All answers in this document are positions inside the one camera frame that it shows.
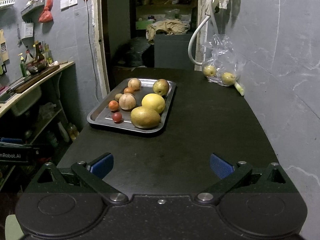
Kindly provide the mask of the dark red plum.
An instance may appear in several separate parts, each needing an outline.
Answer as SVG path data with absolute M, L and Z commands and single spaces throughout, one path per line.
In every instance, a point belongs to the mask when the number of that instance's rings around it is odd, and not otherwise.
M 121 123 L 123 121 L 123 116 L 120 112 L 114 112 L 112 114 L 112 120 L 115 122 L 115 123 Z

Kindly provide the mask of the large orange tangerine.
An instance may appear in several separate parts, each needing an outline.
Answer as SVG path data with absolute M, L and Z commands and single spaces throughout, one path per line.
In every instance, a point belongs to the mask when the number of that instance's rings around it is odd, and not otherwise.
M 108 109 L 112 112 L 116 112 L 119 109 L 119 103 L 116 100 L 111 100 L 108 103 Z

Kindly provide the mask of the yellow-green pear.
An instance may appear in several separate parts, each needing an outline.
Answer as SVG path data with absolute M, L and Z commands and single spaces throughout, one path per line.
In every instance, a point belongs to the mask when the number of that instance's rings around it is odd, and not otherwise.
M 142 129 L 156 127 L 161 122 L 161 116 L 154 109 L 143 106 L 134 108 L 130 118 L 135 127 Z

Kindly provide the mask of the brown kiwi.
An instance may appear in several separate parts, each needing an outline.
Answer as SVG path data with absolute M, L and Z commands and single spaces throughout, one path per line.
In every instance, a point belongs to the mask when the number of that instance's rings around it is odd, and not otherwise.
M 115 95 L 114 99 L 115 99 L 116 101 L 119 101 L 120 98 L 122 97 L 122 95 L 123 95 L 122 93 L 118 93 L 118 94 Z

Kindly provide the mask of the small orange tangerine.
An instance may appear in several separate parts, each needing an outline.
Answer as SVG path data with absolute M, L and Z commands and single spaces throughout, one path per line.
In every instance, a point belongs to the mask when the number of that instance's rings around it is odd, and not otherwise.
M 123 92 L 124 94 L 127 94 L 127 93 L 134 94 L 135 90 L 132 87 L 126 87 Z

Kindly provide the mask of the large yellow lemon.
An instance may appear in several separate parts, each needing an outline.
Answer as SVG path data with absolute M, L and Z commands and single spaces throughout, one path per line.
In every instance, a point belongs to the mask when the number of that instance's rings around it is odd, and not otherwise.
M 145 108 L 153 109 L 160 114 L 165 109 L 165 100 L 162 96 L 156 93 L 149 93 L 143 97 L 142 106 Z

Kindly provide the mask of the pear in bag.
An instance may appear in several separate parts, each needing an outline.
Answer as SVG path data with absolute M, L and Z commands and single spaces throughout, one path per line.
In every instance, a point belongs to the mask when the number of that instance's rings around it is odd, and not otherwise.
M 234 85 L 236 82 L 236 75 L 230 72 L 224 72 L 221 74 L 221 81 L 225 86 Z
M 202 68 L 205 77 L 214 77 L 216 75 L 216 67 L 213 64 L 207 64 Z

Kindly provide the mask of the tan round fruit on tray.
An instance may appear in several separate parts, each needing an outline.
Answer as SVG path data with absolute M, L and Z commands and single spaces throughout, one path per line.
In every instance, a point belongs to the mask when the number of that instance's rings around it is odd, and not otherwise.
M 138 78 L 131 78 L 128 83 L 127 86 L 129 88 L 132 88 L 134 91 L 140 90 L 141 88 L 141 81 Z

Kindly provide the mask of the clear plastic bag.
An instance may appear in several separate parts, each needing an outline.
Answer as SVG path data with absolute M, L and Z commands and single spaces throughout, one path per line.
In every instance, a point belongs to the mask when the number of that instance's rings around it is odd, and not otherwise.
M 216 75 L 206 77 L 206 79 L 209 82 L 225 86 L 221 81 L 221 74 L 230 72 L 236 75 L 236 82 L 240 84 L 240 76 L 246 64 L 246 59 L 233 48 L 231 39 L 224 34 L 215 34 L 204 46 L 211 51 L 211 57 L 203 62 L 202 68 L 207 64 L 213 64 L 216 67 Z

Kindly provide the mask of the green-brown pear on tray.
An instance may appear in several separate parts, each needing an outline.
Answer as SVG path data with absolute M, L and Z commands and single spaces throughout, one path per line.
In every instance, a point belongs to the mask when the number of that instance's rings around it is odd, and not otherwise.
M 170 85 L 167 80 L 165 79 L 159 79 L 153 84 L 153 92 L 160 95 L 160 96 L 166 96 Z

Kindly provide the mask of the wooden counter shelf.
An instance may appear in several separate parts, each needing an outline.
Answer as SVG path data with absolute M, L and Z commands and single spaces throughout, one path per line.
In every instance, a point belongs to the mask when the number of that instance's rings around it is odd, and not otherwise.
M 32 79 L 22 84 L 21 86 L 19 86 L 15 90 L 14 95 L 6 103 L 1 103 L 0 116 L 3 116 L 9 109 L 11 109 L 12 106 L 14 106 L 26 95 L 31 93 L 35 88 L 39 87 L 39 85 L 41 85 L 51 77 L 55 76 L 56 74 L 67 69 L 68 67 L 72 66 L 73 64 L 74 64 L 74 61 L 71 61 L 65 64 L 61 64 L 59 66 L 49 67 L 44 72 L 34 76 Z

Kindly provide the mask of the dark sauce bottle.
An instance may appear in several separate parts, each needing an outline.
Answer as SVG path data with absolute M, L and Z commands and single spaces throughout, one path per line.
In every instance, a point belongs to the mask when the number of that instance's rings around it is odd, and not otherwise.
M 34 57 L 34 66 L 37 68 L 44 68 L 47 65 L 44 55 L 40 51 L 39 42 L 35 43 L 36 55 Z

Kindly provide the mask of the dark grey box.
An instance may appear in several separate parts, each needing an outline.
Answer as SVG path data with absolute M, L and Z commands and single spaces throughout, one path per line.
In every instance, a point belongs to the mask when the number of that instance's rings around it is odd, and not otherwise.
M 154 38 L 155 68 L 194 70 L 188 56 L 192 33 L 180 35 L 157 34 Z

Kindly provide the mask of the white wall switch panel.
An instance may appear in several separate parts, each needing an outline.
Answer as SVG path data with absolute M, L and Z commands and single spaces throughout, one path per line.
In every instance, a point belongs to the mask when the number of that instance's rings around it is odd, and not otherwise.
M 77 5 L 78 0 L 61 0 L 60 1 L 60 9 L 64 10 L 74 5 Z

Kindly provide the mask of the grey wall shelf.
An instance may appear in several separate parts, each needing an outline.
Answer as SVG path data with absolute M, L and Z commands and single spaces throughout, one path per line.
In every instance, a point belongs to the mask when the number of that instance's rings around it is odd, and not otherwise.
M 27 14 L 33 12 L 34 10 L 43 8 L 44 4 L 45 4 L 45 0 L 38 0 L 36 2 L 31 3 L 29 6 L 27 6 L 21 11 L 21 16 L 25 17 Z

